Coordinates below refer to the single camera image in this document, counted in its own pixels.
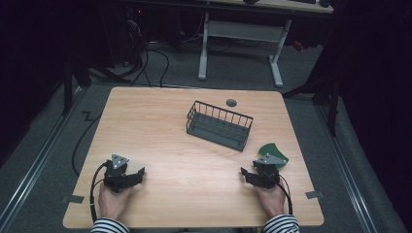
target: striped shirt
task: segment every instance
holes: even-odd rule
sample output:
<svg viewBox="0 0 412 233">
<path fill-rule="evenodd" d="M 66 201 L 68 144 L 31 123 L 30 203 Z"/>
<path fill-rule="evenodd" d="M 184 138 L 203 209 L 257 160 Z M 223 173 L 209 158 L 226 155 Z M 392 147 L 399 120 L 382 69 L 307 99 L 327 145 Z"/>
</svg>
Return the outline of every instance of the striped shirt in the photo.
<svg viewBox="0 0 412 233">
<path fill-rule="evenodd" d="M 278 215 L 266 222 L 263 226 L 264 233 L 297 233 L 299 225 L 296 218 L 290 215 Z"/>
<path fill-rule="evenodd" d="M 129 230 L 121 222 L 111 218 L 101 217 L 94 222 L 91 233 L 128 233 Z M 296 218 L 290 215 L 278 215 L 266 222 L 264 233 L 298 233 L 299 225 Z"/>
</svg>

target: black wire basket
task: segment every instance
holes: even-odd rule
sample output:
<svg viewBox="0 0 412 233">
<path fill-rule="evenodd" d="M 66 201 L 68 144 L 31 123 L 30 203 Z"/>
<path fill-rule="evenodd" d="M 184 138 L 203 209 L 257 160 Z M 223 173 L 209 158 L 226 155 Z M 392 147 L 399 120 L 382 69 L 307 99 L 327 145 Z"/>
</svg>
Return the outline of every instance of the black wire basket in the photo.
<svg viewBox="0 0 412 233">
<path fill-rule="evenodd" d="M 188 113 L 187 133 L 235 150 L 243 151 L 253 118 L 200 101 Z"/>
</svg>

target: human hand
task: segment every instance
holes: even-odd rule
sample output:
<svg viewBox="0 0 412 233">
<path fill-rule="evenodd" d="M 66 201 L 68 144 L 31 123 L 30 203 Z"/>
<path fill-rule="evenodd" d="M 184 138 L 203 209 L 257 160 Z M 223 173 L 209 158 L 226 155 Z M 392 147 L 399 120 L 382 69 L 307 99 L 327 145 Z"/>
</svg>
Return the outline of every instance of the human hand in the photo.
<svg viewBox="0 0 412 233">
<path fill-rule="evenodd" d="M 286 195 L 278 185 L 275 185 L 270 189 L 259 186 L 254 186 L 254 188 L 257 191 L 263 208 L 267 211 L 270 217 L 284 214 Z"/>
<path fill-rule="evenodd" d="M 127 204 L 128 197 L 133 187 L 125 189 L 121 193 L 113 192 L 110 187 L 100 184 L 99 206 L 102 217 L 119 220 Z"/>
</svg>

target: green object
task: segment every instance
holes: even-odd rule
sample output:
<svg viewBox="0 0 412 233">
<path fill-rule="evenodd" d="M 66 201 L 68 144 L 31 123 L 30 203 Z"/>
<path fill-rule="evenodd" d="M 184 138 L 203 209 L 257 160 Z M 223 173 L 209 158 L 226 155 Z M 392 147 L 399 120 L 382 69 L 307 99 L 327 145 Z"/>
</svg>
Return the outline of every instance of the green object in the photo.
<svg viewBox="0 0 412 233">
<path fill-rule="evenodd" d="M 260 150 L 258 151 L 258 154 L 260 156 L 265 156 L 267 154 L 270 154 L 272 156 L 278 157 L 280 159 L 286 160 L 285 164 L 276 164 L 276 168 L 277 169 L 281 169 L 283 167 L 285 167 L 286 164 L 288 164 L 289 159 L 284 156 L 276 147 L 276 144 L 271 143 L 271 144 L 266 144 L 263 147 L 260 148 Z"/>
</svg>

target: white desk leg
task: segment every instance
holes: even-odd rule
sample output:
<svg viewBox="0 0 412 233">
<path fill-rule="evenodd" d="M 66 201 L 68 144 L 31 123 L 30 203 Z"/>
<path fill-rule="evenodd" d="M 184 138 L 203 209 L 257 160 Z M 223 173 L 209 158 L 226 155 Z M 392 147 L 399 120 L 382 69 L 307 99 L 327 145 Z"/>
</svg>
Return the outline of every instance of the white desk leg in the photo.
<svg viewBox="0 0 412 233">
<path fill-rule="evenodd" d="M 289 28 L 291 27 L 291 20 L 288 20 L 285 24 L 285 27 L 283 28 L 280 36 L 280 40 L 278 42 L 278 47 L 276 49 L 276 52 L 274 55 L 269 56 L 269 62 L 270 62 L 270 67 L 272 68 L 272 75 L 273 79 L 275 80 L 275 85 L 277 87 L 282 87 L 283 82 L 282 82 L 282 77 L 281 73 L 279 72 L 279 67 L 278 67 L 278 59 L 279 55 L 281 54 L 282 47 L 285 43 L 286 37 L 288 36 Z"/>
<path fill-rule="evenodd" d="M 200 80 L 206 80 L 207 69 L 207 39 L 209 34 L 209 13 L 205 13 L 205 23 L 203 29 L 203 48 L 200 54 L 199 76 Z"/>
</svg>

